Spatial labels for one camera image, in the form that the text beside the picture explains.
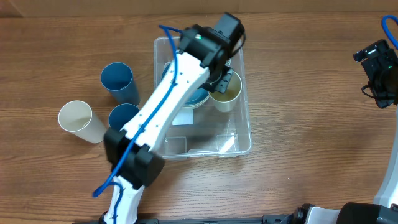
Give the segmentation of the dark blue bowl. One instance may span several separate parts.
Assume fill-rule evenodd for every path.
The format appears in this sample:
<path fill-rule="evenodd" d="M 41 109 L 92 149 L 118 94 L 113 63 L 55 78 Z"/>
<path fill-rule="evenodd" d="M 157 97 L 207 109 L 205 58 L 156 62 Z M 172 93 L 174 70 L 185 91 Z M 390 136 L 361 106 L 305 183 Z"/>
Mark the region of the dark blue bowl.
<path fill-rule="evenodd" d="M 161 76 L 159 76 L 157 78 L 158 82 L 160 82 L 163 79 L 163 77 L 165 76 L 165 73 L 169 69 L 169 65 L 170 65 L 170 62 L 167 62 L 164 64 L 164 70 L 163 70 Z M 186 102 L 193 101 L 193 103 L 196 103 L 197 101 L 199 101 L 198 97 L 200 97 L 201 95 L 204 95 L 204 97 L 206 97 L 206 95 L 209 95 L 209 93 L 206 90 L 199 88 L 193 93 L 193 95 Z"/>

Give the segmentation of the cream tall cup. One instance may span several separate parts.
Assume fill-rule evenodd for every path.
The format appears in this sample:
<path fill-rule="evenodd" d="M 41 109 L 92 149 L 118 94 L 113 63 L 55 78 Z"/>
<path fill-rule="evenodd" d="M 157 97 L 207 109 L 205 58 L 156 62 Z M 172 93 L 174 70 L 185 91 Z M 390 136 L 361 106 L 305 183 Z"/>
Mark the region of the cream tall cup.
<path fill-rule="evenodd" d="M 74 100 L 66 103 L 58 113 L 60 127 L 93 144 L 103 141 L 106 127 L 88 103 Z"/>
<path fill-rule="evenodd" d="M 226 89 L 226 92 L 209 93 L 210 101 L 218 111 L 223 113 L 230 112 L 238 102 L 242 89 L 243 84 L 241 77 L 238 73 L 233 72 L 233 76 Z"/>

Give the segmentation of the dark blue tall cup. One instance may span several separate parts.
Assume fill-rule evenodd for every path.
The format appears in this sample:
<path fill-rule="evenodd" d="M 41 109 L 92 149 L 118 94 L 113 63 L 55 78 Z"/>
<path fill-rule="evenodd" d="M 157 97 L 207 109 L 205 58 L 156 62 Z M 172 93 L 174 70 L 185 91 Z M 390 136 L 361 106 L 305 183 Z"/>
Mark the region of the dark blue tall cup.
<path fill-rule="evenodd" d="M 133 72 L 125 63 L 114 62 L 105 66 L 101 72 L 101 84 L 119 103 L 137 106 L 141 101 Z"/>
<path fill-rule="evenodd" d="M 138 114 L 139 108 L 130 103 L 117 105 L 109 114 L 109 127 L 119 131 L 126 123 Z"/>

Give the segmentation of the grey small cup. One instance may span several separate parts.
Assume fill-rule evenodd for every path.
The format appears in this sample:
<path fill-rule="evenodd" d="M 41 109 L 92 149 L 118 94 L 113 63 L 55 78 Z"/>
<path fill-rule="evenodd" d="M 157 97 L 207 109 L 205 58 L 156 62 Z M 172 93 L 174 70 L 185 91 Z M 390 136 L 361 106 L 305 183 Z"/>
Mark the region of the grey small cup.
<path fill-rule="evenodd" d="M 229 67 L 229 66 L 231 65 L 231 61 L 232 61 L 232 59 L 230 58 L 230 59 L 225 63 L 225 65 Z"/>

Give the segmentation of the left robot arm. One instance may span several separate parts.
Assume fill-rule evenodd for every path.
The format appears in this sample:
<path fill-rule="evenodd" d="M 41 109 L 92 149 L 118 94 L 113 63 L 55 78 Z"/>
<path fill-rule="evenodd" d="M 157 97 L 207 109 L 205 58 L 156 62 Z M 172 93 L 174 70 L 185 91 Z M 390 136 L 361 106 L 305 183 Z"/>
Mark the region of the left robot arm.
<path fill-rule="evenodd" d="M 109 210 L 100 223 L 135 223 L 144 189 L 161 173 L 165 161 L 155 151 L 183 105 L 199 88 L 225 93 L 231 75 L 226 62 L 246 41 L 242 24 L 198 24 L 180 31 L 180 42 L 169 39 L 173 60 L 145 105 L 121 129 L 104 135 L 106 156 L 112 168 L 93 196 L 113 186 Z"/>

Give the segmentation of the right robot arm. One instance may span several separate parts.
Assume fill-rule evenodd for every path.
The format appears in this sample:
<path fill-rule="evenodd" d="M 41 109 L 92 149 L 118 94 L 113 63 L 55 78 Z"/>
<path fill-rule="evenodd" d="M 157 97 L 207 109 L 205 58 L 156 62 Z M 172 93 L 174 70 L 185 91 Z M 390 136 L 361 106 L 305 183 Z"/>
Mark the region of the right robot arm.
<path fill-rule="evenodd" d="M 397 55 L 393 49 L 362 50 L 354 55 L 369 78 L 362 91 L 369 88 L 370 97 L 380 108 L 397 104 Z M 282 223 L 397 223 L 397 138 L 382 185 L 373 203 L 348 202 L 341 209 L 325 209 L 310 204 L 297 208 Z"/>

